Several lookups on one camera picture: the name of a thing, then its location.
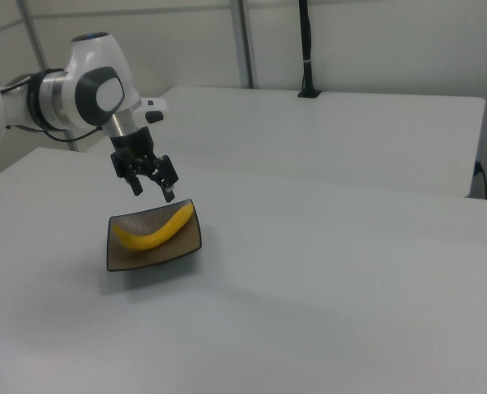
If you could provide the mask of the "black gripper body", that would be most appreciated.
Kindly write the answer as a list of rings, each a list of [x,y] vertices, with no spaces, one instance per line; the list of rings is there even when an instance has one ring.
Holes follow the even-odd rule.
[[[154,154],[154,141],[148,127],[110,140],[114,148],[111,154],[114,166],[128,166],[131,162],[143,163],[145,160],[155,164],[159,160]]]

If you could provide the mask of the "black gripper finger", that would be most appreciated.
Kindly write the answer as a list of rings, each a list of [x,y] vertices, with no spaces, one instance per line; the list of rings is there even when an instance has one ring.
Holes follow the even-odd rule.
[[[143,188],[132,165],[120,158],[117,153],[112,153],[110,157],[117,177],[126,181],[135,196],[140,195]]]
[[[172,160],[167,155],[161,157],[152,156],[145,160],[147,177],[155,182],[161,189],[163,197],[167,203],[174,200],[174,185],[179,177]]]

